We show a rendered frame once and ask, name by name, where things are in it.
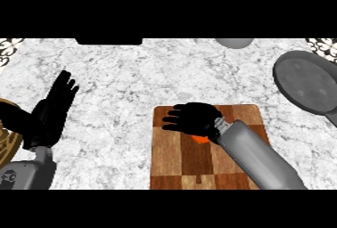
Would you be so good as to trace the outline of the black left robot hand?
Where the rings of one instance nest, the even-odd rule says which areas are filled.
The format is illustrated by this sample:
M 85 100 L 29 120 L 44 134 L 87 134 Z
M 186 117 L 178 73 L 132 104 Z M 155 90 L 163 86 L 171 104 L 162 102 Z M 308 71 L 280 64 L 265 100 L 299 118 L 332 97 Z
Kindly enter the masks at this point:
M 75 80 L 69 77 L 70 73 L 63 70 L 47 97 L 38 101 L 32 112 L 0 102 L 0 121 L 5 129 L 21 135 L 24 150 L 38 146 L 51 148 L 60 139 L 66 112 L 78 91 Z

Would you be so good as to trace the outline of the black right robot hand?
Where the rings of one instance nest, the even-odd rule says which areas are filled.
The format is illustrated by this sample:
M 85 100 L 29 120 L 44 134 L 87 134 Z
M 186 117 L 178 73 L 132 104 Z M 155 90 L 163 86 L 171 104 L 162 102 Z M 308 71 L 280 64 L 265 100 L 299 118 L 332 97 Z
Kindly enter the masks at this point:
M 175 104 L 174 109 L 166 112 L 166 117 L 162 118 L 162 130 L 205 136 L 215 143 L 220 137 L 215 119 L 221 117 L 223 114 L 206 103 L 189 102 Z

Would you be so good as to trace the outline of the orange squash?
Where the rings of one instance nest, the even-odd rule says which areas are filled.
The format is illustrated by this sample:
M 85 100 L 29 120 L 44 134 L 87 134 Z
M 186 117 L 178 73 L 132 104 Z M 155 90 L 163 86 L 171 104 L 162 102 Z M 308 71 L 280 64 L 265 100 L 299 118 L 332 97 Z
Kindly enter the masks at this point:
M 208 142 L 209 142 L 209 139 L 208 139 L 206 136 L 190 135 L 190 138 L 191 138 L 191 140 L 193 140 L 196 143 L 208 143 Z

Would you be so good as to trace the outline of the brown wooden cutting board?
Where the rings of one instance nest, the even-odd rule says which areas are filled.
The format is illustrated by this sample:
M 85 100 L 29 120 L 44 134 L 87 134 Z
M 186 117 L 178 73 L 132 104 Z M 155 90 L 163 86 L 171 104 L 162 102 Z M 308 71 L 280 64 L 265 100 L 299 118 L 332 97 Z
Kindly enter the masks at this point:
M 234 161 L 212 142 L 162 130 L 171 106 L 156 106 L 152 117 L 150 189 L 255 190 Z

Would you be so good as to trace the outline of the dark grey pan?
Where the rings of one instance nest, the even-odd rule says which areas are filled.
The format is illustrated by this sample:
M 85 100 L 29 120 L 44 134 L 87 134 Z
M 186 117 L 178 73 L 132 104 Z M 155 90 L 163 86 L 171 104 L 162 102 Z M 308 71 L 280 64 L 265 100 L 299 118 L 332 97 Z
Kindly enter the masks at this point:
M 273 63 L 271 76 L 286 100 L 337 127 L 337 65 L 313 53 L 289 51 Z

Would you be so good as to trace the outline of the brown wicker basket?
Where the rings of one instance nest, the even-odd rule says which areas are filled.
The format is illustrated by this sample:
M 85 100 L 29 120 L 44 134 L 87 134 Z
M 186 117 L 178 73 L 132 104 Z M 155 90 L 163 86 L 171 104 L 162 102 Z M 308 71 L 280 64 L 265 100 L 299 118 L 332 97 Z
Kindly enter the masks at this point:
M 20 107 L 0 98 L 0 169 L 10 162 L 21 142 L 17 132 L 17 114 Z

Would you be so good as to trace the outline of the grey round object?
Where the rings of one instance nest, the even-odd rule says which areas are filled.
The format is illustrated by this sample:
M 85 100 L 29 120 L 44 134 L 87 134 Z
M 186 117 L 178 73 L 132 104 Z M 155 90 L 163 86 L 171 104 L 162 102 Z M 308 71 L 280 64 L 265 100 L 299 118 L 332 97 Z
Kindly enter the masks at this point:
M 242 49 L 249 46 L 252 38 L 217 38 L 217 43 L 231 49 Z

